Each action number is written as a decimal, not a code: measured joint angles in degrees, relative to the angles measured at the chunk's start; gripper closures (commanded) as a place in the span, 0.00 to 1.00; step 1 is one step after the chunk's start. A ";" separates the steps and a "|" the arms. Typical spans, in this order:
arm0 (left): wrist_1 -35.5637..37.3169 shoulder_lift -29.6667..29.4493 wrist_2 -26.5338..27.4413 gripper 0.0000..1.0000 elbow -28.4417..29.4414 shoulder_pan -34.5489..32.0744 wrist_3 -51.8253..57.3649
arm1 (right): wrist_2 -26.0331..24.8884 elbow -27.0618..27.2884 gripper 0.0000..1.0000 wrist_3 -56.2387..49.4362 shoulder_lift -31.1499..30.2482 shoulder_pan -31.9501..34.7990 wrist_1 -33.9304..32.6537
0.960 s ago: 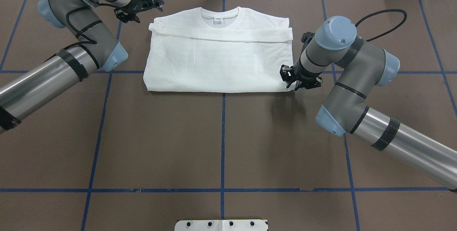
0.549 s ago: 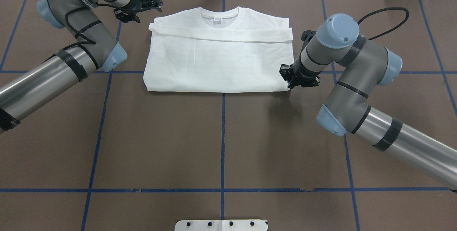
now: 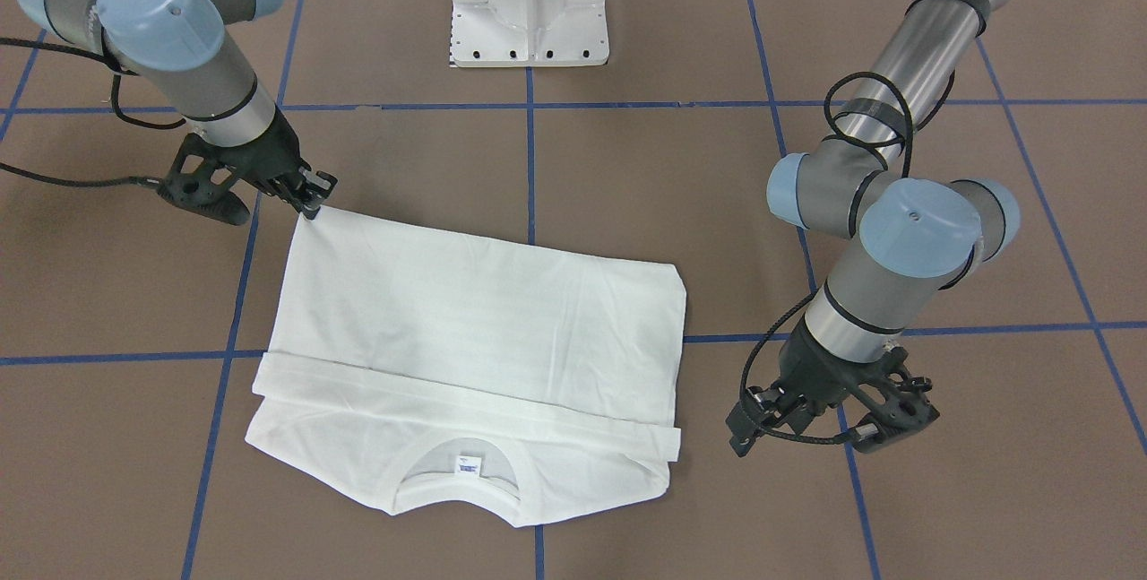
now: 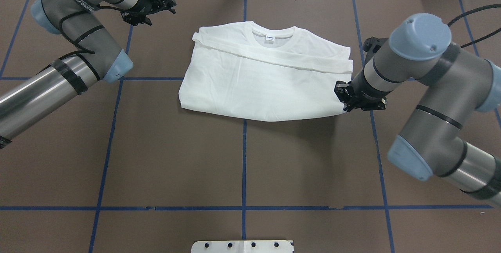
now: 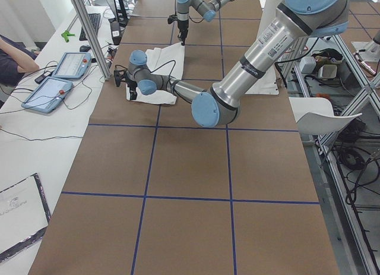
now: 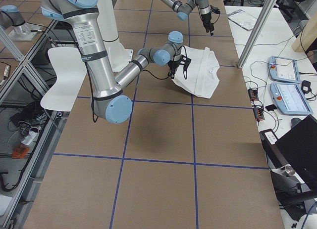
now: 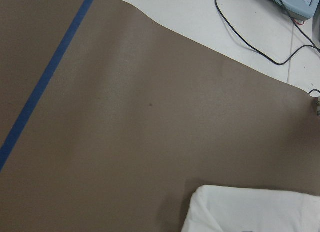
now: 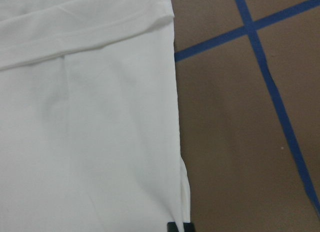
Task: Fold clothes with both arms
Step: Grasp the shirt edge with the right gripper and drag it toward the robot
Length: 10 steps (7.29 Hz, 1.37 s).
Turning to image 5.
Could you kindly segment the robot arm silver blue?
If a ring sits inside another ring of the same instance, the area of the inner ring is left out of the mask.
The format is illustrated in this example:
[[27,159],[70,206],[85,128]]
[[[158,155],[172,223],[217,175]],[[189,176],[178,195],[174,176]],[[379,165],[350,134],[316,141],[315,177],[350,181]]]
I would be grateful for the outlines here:
[[239,115],[240,98],[279,57],[301,37],[324,37],[344,32],[350,0],[282,0],[275,17],[235,66],[208,90],[168,75],[153,74],[147,55],[135,50],[125,73],[130,94],[136,89],[150,95],[164,90],[191,103],[192,117],[202,127],[233,122]]
[[181,45],[184,46],[189,29],[190,7],[192,7],[203,20],[210,22],[216,16],[216,12],[230,1],[235,0],[211,0],[210,2],[205,0],[176,0],[175,13],[168,17],[167,22],[168,24],[174,21],[177,22],[179,29],[178,39]]

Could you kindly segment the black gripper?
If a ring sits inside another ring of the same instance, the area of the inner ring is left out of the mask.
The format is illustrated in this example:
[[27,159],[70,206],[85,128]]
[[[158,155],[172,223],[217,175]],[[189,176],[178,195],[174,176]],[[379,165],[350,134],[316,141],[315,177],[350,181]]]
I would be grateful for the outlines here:
[[129,100],[134,101],[137,99],[137,83],[126,77],[127,87],[129,88]]
[[188,35],[189,20],[178,20],[178,39],[182,46],[185,46],[185,41]]

